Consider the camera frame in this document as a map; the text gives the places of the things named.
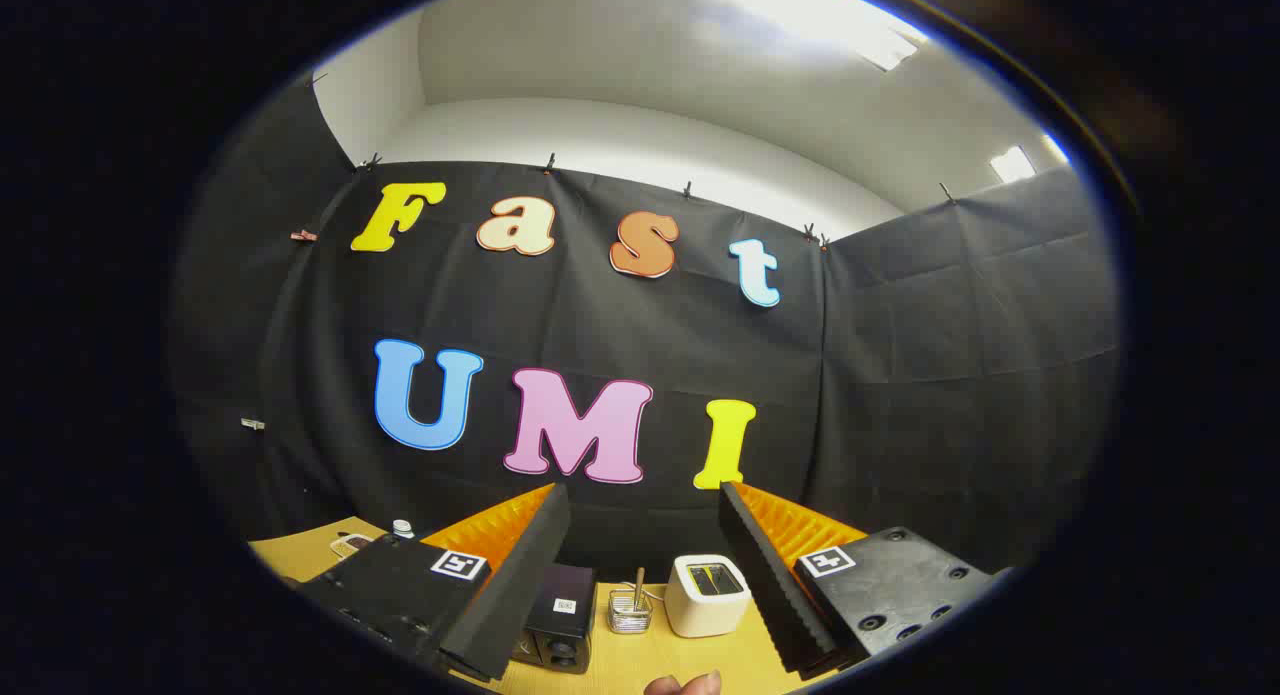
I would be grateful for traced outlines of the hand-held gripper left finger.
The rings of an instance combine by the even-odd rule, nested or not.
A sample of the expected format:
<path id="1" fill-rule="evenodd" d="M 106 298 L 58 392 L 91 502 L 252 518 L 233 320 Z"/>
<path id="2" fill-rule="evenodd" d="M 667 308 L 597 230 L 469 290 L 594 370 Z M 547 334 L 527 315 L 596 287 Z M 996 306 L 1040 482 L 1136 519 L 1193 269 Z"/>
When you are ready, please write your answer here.
<path id="1" fill-rule="evenodd" d="M 538 486 L 422 540 L 375 538 L 298 593 L 425 669 L 499 680 L 568 527 L 566 486 Z"/>

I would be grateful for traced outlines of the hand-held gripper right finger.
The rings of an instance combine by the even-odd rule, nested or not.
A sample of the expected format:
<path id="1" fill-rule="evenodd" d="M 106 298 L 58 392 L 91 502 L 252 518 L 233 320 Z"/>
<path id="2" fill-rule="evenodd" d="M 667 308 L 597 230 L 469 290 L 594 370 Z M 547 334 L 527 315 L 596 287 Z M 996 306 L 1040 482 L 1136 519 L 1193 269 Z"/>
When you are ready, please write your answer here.
<path id="1" fill-rule="evenodd" d="M 785 669 L 803 680 L 897 648 L 996 580 L 910 529 L 864 534 L 741 483 L 722 484 L 719 526 Z"/>

